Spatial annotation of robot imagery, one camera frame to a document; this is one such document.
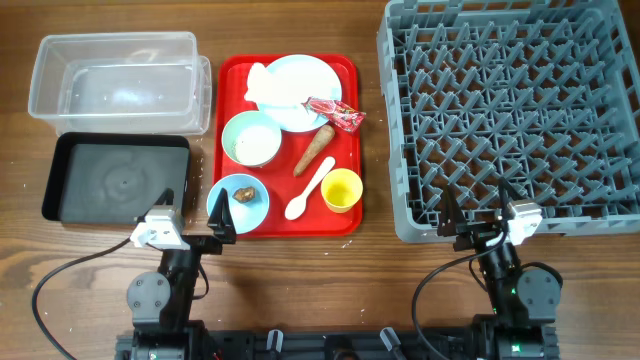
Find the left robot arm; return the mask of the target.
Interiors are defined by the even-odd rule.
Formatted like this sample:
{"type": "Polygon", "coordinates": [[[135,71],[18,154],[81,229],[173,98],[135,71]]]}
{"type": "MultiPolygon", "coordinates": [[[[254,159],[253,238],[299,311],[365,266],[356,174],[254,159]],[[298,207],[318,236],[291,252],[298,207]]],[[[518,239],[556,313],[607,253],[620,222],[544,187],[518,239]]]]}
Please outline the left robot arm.
{"type": "Polygon", "coordinates": [[[204,322],[190,318],[198,278],[204,276],[201,258],[219,255],[225,244],[236,242],[226,190],[221,190],[209,216],[210,235],[184,235],[184,219],[166,189],[137,220],[131,241],[137,247],[161,251],[154,272],[137,276],[127,290],[134,327],[131,338],[120,338],[116,357],[129,360],[219,359],[220,347],[204,322]]]}

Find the red snack wrapper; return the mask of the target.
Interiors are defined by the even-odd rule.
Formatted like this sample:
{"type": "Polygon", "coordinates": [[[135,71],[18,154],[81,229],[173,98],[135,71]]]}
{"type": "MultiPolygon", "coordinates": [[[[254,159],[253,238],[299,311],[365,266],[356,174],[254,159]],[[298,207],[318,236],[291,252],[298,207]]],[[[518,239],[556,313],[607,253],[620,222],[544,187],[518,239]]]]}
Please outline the red snack wrapper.
{"type": "Polygon", "coordinates": [[[310,97],[303,103],[303,107],[306,111],[326,117],[329,122],[349,133],[358,130],[366,117],[364,112],[357,111],[339,100],[310,97]]]}

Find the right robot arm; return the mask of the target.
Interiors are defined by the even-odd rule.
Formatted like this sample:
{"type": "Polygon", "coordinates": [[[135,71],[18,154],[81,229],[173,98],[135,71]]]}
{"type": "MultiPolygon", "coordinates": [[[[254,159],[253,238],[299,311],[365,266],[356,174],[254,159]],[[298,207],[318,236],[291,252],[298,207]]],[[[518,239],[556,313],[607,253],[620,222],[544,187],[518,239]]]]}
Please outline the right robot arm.
{"type": "Polygon", "coordinates": [[[499,215],[493,221],[470,223],[454,189],[444,191],[437,234],[453,236],[456,251],[477,255],[493,312],[476,315],[465,331],[463,359],[543,359],[560,357],[553,324],[563,279],[554,268],[522,263],[516,247],[541,224],[542,209],[522,197],[503,178],[498,184],[499,215]]]}

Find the white napkin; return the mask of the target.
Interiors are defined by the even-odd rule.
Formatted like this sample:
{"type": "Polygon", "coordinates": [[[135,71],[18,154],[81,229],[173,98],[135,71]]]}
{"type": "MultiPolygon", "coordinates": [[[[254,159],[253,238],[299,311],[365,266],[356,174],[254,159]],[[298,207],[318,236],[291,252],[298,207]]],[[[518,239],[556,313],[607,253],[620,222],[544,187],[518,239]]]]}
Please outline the white napkin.
{"type": "Polygon", "coordinates": [[[248,73],[246,101],[275,104],[278,100],[278,82],[262,63],[254,63],[248,73]]]}

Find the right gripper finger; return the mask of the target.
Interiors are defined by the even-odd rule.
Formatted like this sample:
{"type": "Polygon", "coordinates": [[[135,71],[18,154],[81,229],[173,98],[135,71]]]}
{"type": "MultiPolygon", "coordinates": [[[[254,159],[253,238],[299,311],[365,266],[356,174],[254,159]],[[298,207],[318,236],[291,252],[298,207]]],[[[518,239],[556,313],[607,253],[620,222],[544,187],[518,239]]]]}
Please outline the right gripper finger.
{"type": "Polygon", "coordinates": [[[500,177],[498,181],[498,194],[501,205],[501,219],[509,220],[511,215],[508,210],[508,204],[511,200],[522,200],[523,197],[515,190],[515,188],[507,181],[506,178],[500,177]]]}
{"type": "Polygon", "coordinates": [[[441,237],[451,237],[462,235],[467,231],[467,220],[458,205],[454,189],[448,185],[443,190],[441,199],[441,214],[437,235],[441,237]]]}

